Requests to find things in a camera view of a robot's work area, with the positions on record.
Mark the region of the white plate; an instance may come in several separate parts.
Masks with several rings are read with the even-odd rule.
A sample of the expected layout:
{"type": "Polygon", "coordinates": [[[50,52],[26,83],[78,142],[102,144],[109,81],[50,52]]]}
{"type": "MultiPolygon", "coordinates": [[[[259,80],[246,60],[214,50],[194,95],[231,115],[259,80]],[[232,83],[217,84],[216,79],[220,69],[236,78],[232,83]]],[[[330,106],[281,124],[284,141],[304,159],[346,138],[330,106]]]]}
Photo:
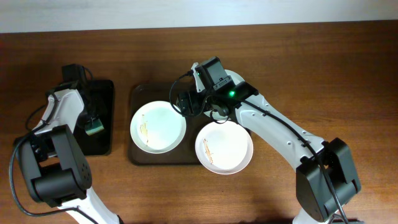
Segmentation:
{"type": "Polygon", "coordinates": [[[163,154],[176,148],[187,129],[186,119],[167,101],[152,101],[132,116],[130,136],[144,152],[163,154]]]}
{"type": "Polygon", "coordinates": [[[195,152],[202,166],[209,171],[231,175],[248,166],[254,146],[248,131],[227,121],[210,123],[202,128],[195,140],[195,152]]]}

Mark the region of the green and yellow sponge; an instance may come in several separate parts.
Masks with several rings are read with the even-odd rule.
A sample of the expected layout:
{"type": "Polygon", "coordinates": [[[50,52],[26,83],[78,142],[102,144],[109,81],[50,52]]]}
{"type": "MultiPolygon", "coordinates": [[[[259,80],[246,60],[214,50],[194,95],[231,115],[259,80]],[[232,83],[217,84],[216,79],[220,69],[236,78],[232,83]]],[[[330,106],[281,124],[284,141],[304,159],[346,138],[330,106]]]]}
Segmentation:
{"type": "Polygon", "coordinates": [[[85,133],[89,136],[104,130],[104,126],[99,118],[90,118],[84,125],[85,133]]]}

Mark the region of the pale blue plate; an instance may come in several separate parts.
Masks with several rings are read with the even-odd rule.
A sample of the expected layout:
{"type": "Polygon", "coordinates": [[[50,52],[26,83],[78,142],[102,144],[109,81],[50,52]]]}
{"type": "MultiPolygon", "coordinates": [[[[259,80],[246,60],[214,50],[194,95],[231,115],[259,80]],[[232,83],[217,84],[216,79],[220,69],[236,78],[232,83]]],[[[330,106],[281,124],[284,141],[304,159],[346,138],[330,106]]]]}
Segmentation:
{"type": "MultiPolygon", "coordinates": [[[[232,78],[235,85],[244,82],[244,78],[238,73],[232,70],[225,70],[225,72],[232,78]]],[[[219,122],[231,120],[234,118],[234,108],[230,108],[228,105],[213,105],[212,108],[204,112],[204,115],[219,122]]]]}

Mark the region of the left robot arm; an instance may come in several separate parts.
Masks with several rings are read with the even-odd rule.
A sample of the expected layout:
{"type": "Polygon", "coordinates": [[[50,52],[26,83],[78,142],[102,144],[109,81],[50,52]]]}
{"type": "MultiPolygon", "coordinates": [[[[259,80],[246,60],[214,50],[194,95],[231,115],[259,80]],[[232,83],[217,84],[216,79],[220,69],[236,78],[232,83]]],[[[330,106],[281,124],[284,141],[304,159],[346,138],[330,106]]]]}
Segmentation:
{"type": "Polygon", "coordinates": [[[8,168],[13,199],[30,217],[67,213],[78,223],[122,223],[94,191],[86,159],[111,152],[114,84],[95,79],[79,64],[63,66],[62,78],[46,92],[37,126],[14,141],[8,168]],[[46,203],[50,211],[34,213],[22,206],[14,184],[15,162],[32,200],[46,203]]]}

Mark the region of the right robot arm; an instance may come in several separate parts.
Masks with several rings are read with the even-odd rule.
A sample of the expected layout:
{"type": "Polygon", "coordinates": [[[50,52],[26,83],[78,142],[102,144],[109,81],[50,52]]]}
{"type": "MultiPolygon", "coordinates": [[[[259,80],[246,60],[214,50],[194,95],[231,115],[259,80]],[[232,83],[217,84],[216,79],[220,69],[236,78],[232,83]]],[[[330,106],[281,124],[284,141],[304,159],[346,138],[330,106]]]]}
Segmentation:
{"type": "Polygon", "coordinates": [[[192,118],[218,113],[257,134],[290,164],[301,206],[294,223],[349,223],[343,206],[361,191],[361,183],[343,140],[328,142],[304,130],[240,75],[225,70],[218,57],[195,62],[182,77],[192,77],[195,86],[178,94],[172,104],[176,112],[192,118]]]}

